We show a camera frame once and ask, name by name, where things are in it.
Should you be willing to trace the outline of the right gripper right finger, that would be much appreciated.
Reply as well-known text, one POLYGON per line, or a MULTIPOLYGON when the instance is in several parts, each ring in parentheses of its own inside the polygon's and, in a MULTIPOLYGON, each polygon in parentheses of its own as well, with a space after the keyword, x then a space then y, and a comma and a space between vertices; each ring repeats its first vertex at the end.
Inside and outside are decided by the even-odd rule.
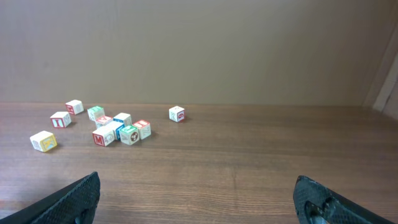
POLYGON ((300 224, 394 224, 304 175, 297 178, 293 200, 300 224))

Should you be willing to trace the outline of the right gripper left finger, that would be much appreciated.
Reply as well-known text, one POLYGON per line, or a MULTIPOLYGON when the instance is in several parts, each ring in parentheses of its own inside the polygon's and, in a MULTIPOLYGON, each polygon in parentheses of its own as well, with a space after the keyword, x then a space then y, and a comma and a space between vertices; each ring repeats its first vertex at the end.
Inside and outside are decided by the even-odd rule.
POLYGON ((2 224, 92 224, 100 200, 97 172, 1 219, 2 224))

